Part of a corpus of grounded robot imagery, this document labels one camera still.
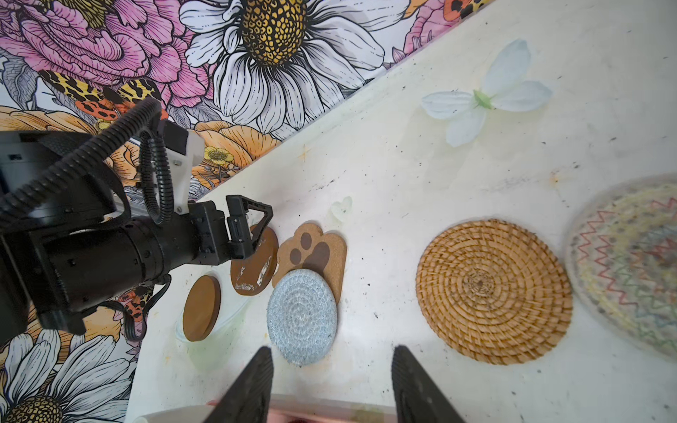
wooden coaster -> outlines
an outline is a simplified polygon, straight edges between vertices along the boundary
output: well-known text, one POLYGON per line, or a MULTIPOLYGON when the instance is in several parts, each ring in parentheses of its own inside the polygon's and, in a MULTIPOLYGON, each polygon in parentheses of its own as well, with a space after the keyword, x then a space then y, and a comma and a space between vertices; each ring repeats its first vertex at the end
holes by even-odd
POLYGON ((418 304, 453 349, 493 364, 545 354, 571 321, 571 286, 536 235, 512 223, 463 223, 435 238, 416 273, 418 304))
POLYGON ((268 286, 278 262, 278 236, 269 227, 263 230, 256 252, 244 260, 233 260, 230 282, 240 295, 256 295, 268 286))
POLYGON ((273 287, 289 271, 309 269, 324 278, 338 304, 347 252, 348 247, 342 237, 335 233, 324 235, 322 229, 314 223, 304 223, 294 232, 293 238, 280 246, 278 271, 273 276, 273 287))
POLYGON ((214 328, 221 308, 221 286, 212 276, 200 277, 190 288, 183 308, 183 334, 189 341, 205 339, 214 328))

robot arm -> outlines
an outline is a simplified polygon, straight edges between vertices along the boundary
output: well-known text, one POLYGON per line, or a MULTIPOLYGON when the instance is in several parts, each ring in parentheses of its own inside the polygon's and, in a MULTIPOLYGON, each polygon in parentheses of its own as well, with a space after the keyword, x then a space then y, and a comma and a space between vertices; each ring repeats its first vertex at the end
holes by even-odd
MULTIPOLYGON (((169 287, 172 269, 186 263, 220 265, 256 250, 273 216, 271 207, 227 196, 226 219, 211 201, 188 202, 190 171, 202 160, 204 142, 169 121, 160 123, 159 112, 147 113, 149 104, 159 110, 152 102, 156 100, 139 103, 84 143, 73 142, 82 141, 83 135, 75 133, 0 133, 0 183, 5 192, 0 198, 0 344, 26 329, 30 302, 43 328, 84 334, 83 318, 98 306, 121 307, 107 301, 112 296, 142 284, 164 284, 146 305, 145 317, 169 287), (144 125, 132 122, 137 125, 132 128, 130 119, 125 120, 128 114, 144 125), (98 154, 106 157, 130 137, 141 139, 139 167, 149 216, 130 217, 126 205, 121 217, 104 222, 104 215, 115 211, 111 190, 118 196, 123 191, 116 186, 119 181, 106 174, 110 169, 105 164, 85 160, 81 153, 104 139, 107 150, 98 154), (88 166, 87 171, 65 175, 78 165, 88 166), (51 184, 56 177, 70 180, 51 184), (40 192, 45 186, 49 191, 40 192), (246 220, 250 209, 264 212, 253 236, 246 220)), ((131 339, 143 338, 144 333, 133 331, 127 314, 125 330, 131 339)))

heart-shaped sticker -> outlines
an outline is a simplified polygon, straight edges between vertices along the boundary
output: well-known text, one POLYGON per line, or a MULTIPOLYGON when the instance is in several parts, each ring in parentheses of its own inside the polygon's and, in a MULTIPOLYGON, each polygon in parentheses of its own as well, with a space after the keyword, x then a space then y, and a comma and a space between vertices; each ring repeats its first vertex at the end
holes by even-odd
POLYGON ((334 217, 336 217, 340 222, 345 222, 351 210, 353 210, 353 198, 346 197, 342 202, 335 202, 332 204, 330 210, 334 217))

paw-shaped cork coaster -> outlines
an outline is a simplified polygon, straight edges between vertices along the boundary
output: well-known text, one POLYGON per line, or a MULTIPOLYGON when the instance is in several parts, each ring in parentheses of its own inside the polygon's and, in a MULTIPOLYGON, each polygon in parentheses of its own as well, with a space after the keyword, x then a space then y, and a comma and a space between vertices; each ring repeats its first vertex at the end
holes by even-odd
POLYGON ((343 270, 348 247, 335 233, 323 234, 313 223, 304 223, 294 237, 283 242, 278 250, 278 271, 273 276, 273 287, 287 273, 295 269, 309 269, 324 278, 339 303, 343 286, 343 270))
POLYGON ((230 282, 240 295, 256 295, 263 291, 275 272, 278 262, 278 237, 266 227, 256 252, 244 260, 233 260, 230 265, 230 282))

blue woven coaster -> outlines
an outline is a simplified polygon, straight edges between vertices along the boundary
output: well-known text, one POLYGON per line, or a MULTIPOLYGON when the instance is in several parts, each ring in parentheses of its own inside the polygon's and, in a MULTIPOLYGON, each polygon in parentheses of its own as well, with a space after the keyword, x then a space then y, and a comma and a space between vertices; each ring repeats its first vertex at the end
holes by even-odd
POLYGON ((329 285, 312 270, 287 273, 268 301, 268 333, 291 364, 317 363, 336 336, 336 301, 329 285))

